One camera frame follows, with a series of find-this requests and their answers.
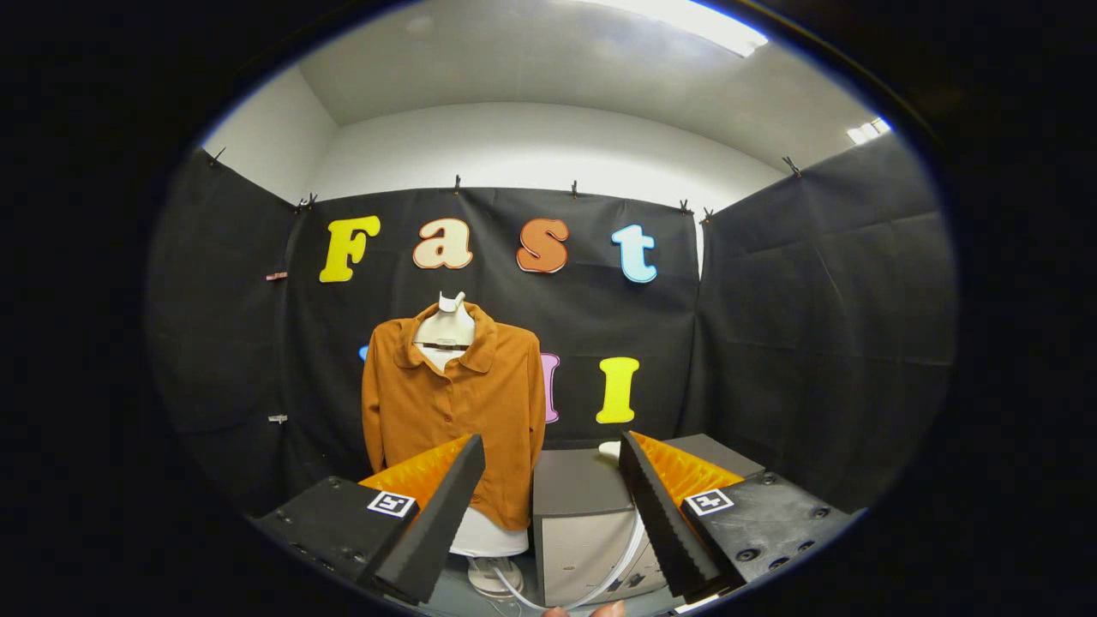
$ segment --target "small label tag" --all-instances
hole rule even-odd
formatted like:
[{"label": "small label tag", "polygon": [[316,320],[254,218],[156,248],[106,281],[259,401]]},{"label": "small label tag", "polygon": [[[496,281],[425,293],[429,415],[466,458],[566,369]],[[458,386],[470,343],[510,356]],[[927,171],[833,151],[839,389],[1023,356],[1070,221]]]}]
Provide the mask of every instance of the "small label tag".
[{"label": "small label tag", "polygon": [[720,491],[720,489],[713,489],[712,491],[705,491],[704,493],[698,493],[691,497],[686,497],[686,503],[693,508],[693,512],[695,512],[698,516],[712,514],[735,505],[732,503],[732,500],[727,498],[727,495]]},{"label": "small label tag", "polygon": [[382,491],[381,494],[374,497],[373,502],[365,507],[366,509],[372,509],[373,512],[380,512],[381,514],[387,514],[388,516],[395,516],[396,518],[404,518],[404,515],[407,514],[414,503],[415,497]]}]

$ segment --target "white cable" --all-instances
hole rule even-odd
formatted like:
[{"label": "white cable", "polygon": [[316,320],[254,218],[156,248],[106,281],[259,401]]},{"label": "white cable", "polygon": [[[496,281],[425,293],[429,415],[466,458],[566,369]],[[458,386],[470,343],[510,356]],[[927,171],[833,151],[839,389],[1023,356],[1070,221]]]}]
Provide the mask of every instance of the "white cable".
[{"label": "white cable", "polygon": [[[629,562],[632,561],[632,558],[635,557],[636,551],[640,549],[640,542],[643,537],[644,537],[644,521],[640,518],[640,511],[636,511],[636,518],[632,525],[632,536],[630,536],[629,538],[629,543],[625,547],[624,554],[621,556],[621,560],[618,562],[617,566],[613,568],[613,571],[610,572],[610,575],[607,576],[604,581],[602,581],[602,584],[595,587],[592,592],[562,608],[564,610],[570,610],[573,608],[581,606],[593,599],[595,596],[604,592],[607,587],[612,585],[613,581],[615,581],[617,577],[621,575],[621,572],[625,569],[626,565],[629,565]],[[529,606],[534,610],[542,610],[542,612],[548,610],[548,608],[544,606],[538,606],[536,604],[533,604],[532,602],[525,599],[525,596],[518,593],[518,590],[516,590],[513,585],[510,584],[510,581],[508,581],[506,576],[502,575],[502,572],[499,571],[499,568],[497,565],[493,565],[491,570],[495,571],[495,575],[499,577],[499,581],[501,581],[504,586],[507,587],[507,591],[513,594],[513,596],[518,598],[519,602],[521,602],[522,604]]]}]

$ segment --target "black fabric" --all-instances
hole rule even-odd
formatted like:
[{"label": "black fabric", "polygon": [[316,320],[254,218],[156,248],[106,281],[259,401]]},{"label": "black fabric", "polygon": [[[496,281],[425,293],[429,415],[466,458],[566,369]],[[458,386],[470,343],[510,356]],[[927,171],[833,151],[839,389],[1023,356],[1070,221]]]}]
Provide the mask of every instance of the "black fabric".
[{"label": "black fabric", "polygon": [[[332,221],[376,215],[381,231],[366,238],[353,276],[320,282]],[[420,227],[438,218],[464,221],[473,260],[464,268],[428,270],[412,260]],[[522,226],[558,218],[569,231],[567,265],[551,274],[519,269]],[[373,328],[414,317],[464,291],[496,322],[533,332],[542,354],[555,354],[554,407],[559,419],[545,431],[546,448],[596,447],[621,425],[598,424],[606,378],[599,362],[640,361],[633,374],[629,427],[672,437],[681,411],[692,343],[698,287],[691,217],[663,205],[564,191],[417,189],[318,202],[301,215],[287,279],[284,382],[291,422],[286,461],[291,486],[302,490],[335,474],[371,472],[361,418],[359,349]],[[631,282],[610,236],[631,224],[655,238],[645,260],[657,269],[649,283]]]},{"label": "black fabric", "polygon": [[703,431],[847,512],[937,413],[954,354],[948,231],[894,134],[712,216],[687,411]]},{"label": "black fabric", "polygon": [[281,503],[284,413],[276,324],[290,204],[195,152],[180,168],[149,255],[146,327],[171,423],[249,513]]}]

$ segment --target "finger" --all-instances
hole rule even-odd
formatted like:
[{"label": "finger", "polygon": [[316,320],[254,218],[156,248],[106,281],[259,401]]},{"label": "finger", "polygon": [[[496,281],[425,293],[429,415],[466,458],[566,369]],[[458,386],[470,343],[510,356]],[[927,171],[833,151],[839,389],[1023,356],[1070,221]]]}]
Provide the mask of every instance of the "finger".
[{"label": "finger", "polygon": [[590,617],[624,617],[624,601],[619,599],[613,604],[607,604],[591,613]]}]

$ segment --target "fluorescent light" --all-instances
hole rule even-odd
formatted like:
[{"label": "fluorescent light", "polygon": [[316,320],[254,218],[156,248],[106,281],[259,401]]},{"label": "fluorescent light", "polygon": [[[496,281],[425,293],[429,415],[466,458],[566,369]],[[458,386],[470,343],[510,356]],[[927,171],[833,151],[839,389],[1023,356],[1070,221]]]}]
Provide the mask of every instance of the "fluorescent light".
[{"label": "fluorescent light", "polygon": [[849,138],[852,139],[858,146],[869,141],[869,137],[862,133],[860,128],[850,128],[849,131],[846,131],[846,134],[849,135]]},{"label": "fluorescent light", "polygon": [[637,13],[691,32],[744,58],[769,42],[758,31],[689,0],[574,0]]},{"label": "fluorescent light", "polygon": [[887,123],[883,119],[878,117],[872,122],[866,122],[857,128],[846,131],[846,135],[849,135],[855,145],[860,146],[864,142],[875,139],[889,131],[891,131],[891,126],[887,126]]}]

